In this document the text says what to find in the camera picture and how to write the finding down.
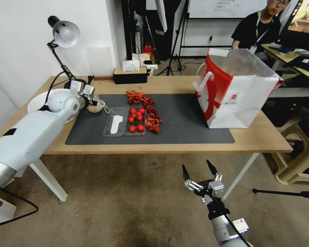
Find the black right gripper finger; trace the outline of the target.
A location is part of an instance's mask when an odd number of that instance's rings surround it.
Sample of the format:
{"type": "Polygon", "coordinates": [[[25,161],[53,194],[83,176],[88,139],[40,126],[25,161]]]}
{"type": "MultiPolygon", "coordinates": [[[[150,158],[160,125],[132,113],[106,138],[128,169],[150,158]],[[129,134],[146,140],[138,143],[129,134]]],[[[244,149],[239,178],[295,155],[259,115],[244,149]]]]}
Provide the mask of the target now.
{"type": "Polygon", "coordinates": [[[190,179],[189,173],[184,164],[182,164],[183,178],[184,178],[184,186],[193,192],[201,192],[204,187],[190,179]]]}
{"type": "Polygon", "coordinates": [[[218,173],[216,167],[209,161],[206,160],[207,165],[209,170],[211,171],[212,175],[213,175],[213,179],[209,179],[207,180],[207,182],[213,182],[213,181],[219,181],[220,183],[222,183],[222,173],[218,173]]]}

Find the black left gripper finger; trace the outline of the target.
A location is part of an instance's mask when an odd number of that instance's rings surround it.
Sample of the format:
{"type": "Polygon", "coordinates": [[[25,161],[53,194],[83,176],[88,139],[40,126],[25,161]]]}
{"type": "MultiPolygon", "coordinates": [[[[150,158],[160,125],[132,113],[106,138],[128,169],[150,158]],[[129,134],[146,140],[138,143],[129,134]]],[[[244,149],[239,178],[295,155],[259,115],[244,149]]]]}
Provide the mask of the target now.
{"type": "Polygon", "coordinates": [[[110,110],[107,105],[105,106],[93,106],[93,113],[99,113],[101,111],[104,111],[106,114],[110,113],[110,110]]]}
{"type": "Polygon", "coordinates": [[[92,96],[92,106],[105,106],[106,102],[99,99],[98,95],[93,95],[92,96]]]}

